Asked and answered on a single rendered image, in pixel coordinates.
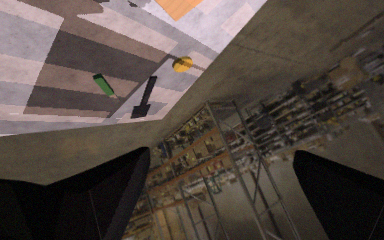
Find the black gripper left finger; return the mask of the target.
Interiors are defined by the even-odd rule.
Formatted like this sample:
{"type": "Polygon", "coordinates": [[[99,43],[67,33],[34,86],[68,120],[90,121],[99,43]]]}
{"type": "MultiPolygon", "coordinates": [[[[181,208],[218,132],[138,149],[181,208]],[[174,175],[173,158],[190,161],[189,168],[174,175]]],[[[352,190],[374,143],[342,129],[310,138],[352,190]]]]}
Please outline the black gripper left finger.
{"type": "Polygon", "coordinates": [[[18,240],[121,240],[144,188],[149,147],[47,186],[0,179],[0,235],[18,240]]]}

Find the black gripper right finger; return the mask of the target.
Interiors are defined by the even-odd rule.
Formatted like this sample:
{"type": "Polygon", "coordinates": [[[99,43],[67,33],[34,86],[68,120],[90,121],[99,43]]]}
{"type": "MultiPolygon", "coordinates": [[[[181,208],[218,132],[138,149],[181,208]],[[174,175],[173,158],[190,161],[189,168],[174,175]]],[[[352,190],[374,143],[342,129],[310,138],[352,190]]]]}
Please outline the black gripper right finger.
{"type": "Polygon", "coordinates": [[[296,150],[293,170],[329,240],[384,240],[384,180],[296,150]]]}

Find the light wooden board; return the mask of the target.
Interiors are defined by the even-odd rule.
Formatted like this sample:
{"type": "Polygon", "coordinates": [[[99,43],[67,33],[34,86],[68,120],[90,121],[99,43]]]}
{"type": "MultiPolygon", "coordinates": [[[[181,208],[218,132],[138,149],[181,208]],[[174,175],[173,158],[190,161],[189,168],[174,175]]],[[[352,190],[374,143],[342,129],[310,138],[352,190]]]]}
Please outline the light wooden board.
{"type": "Polygon", "coordinates": [[[176,22],[204,0],[155,0],[176,22]]]}

